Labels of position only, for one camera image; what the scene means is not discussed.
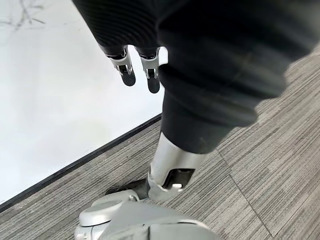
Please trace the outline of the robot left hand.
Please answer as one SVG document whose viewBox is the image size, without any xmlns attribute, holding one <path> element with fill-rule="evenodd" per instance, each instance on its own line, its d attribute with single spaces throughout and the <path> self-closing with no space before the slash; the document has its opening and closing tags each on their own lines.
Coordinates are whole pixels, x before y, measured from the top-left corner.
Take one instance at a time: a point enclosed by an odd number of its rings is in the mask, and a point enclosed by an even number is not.
<svg viewBox="0 0 320 240">
<path fill-rule="evenodd" d="M 144 195 L 167 200 L 256 106 L 280 96 L 289 66 L 320 40 L 317 0 L 76 0 L 127 86 L 139 54 L 148 89 L 164 87 L 160 138 Z"/>
</svg>

